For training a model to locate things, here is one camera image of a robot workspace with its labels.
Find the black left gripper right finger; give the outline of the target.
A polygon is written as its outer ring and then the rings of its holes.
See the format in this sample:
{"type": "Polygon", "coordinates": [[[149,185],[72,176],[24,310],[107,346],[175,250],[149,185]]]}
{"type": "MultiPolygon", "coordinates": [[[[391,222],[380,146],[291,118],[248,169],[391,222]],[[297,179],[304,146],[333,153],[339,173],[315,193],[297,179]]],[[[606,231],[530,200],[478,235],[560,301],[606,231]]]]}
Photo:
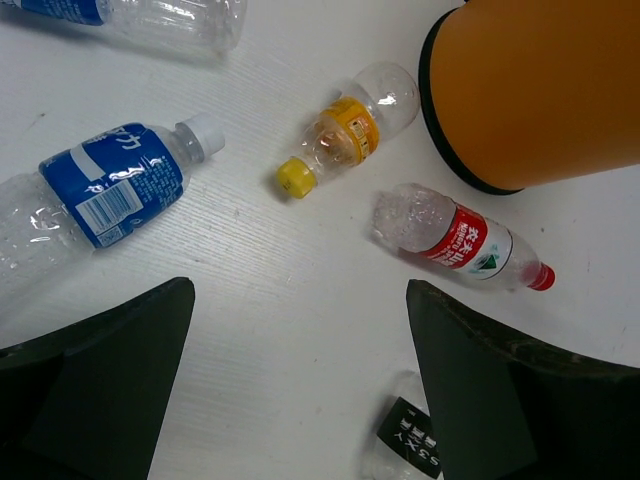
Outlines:
{"type": "Polygon", "coordinates": [[[428,282],[406,290],[449,479],[635,479],[639,371],[506,326],[428,282]]]}

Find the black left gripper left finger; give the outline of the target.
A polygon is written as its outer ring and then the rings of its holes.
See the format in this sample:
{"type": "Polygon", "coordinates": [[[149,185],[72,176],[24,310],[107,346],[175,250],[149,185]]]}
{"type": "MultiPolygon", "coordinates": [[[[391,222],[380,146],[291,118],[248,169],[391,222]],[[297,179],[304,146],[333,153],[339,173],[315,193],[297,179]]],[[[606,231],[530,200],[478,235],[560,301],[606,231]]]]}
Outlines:
{"type": "Polygon", "coordinates": [[[2,478],[147,478],[194,304],[177,277],[2,349],[2,478]]]}

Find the black label small bottle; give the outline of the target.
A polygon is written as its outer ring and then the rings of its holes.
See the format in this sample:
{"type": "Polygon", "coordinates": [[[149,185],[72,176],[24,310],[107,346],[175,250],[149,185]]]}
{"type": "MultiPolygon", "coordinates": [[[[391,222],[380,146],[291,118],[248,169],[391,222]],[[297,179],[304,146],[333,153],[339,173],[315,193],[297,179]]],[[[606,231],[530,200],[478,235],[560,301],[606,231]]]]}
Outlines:
{"type": "Polygon", "coordinates": [[[362,479],[442,479],[444,473],[422,379],[396,374],[377,405],[364,441],[362,479]]]}

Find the red label water bottle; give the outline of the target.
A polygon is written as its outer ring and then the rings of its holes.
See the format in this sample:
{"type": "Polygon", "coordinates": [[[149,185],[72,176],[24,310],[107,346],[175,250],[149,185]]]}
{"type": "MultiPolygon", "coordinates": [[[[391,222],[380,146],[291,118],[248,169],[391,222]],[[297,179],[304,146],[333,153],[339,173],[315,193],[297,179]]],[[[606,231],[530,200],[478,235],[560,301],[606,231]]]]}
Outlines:
{"type": "Polygon", "coordinates": [[[372,230],[384,247],[424,259],[475,288],[546,291],[556,280],[518,234],[416,183],[378,195],[372,230]]]}

